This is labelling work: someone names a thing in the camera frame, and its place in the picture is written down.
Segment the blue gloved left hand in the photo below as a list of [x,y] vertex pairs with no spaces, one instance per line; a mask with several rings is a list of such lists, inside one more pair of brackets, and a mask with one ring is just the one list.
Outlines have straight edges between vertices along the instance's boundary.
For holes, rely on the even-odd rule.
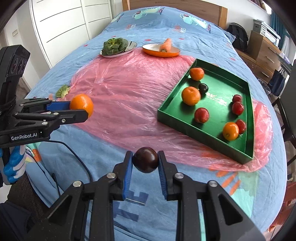
[[26,170],[25,146],[1,149],[1,177],[5,185],[12,185]]

